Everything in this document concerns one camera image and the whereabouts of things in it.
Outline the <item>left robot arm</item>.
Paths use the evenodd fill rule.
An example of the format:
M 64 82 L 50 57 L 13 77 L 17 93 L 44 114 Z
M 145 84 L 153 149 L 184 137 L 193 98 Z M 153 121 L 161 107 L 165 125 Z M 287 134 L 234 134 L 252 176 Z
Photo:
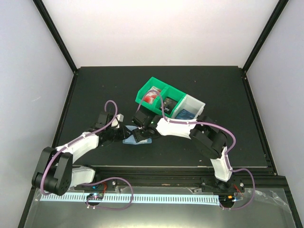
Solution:
M 32 186 L 39 188 L 42 194 L 64 195 L 69 188 L 86 184 L 96 190 L 102 184 L 101 176 L 89 165 L 74 168 L 73 164 L 89 151 L 104 147 L 130 136 L 129 130 L 122 124 L 124 116 L 101 112 L 97 123 L 74 140 L 56 148 L 42 150 L 32 177 Z

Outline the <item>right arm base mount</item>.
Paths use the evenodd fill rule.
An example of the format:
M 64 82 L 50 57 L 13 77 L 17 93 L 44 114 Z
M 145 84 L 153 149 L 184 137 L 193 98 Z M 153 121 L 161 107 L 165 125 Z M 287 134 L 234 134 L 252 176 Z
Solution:
M 234 193 L 238 190 L 244 192 L 243 182 L 239 177 L 232 176 L 228 181 L 218 180 L 215 176 L 203 176 L 200 179 L 203 192 Z

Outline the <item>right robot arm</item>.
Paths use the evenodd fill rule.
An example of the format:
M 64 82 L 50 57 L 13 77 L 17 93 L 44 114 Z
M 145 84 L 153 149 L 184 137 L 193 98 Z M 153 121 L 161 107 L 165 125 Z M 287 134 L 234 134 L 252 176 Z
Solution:
M 199 152 L 210 159 L 214 168 L 216 186 L 220 191 L 228 191 L 233 186 L 233 169 L 228 158 L 227 129 L 207 122 L 207 116 L 199 115 L 196 119 L 181 120 L 146 114 L 137 111 L 132 123 L 137 126 L 132 130 L 136 142 L 162 136 L 176 136 L 191 140 Z

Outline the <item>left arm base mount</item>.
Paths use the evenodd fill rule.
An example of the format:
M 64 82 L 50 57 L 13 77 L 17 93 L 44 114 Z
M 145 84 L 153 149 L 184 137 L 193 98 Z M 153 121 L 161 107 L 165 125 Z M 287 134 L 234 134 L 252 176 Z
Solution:
M 75 190 L 102 192 L 107 190 L 113 190 L 118 182 L 117 177 L 111 178 L 94 178 L 93 182 L 80 184 L 74 187 Z

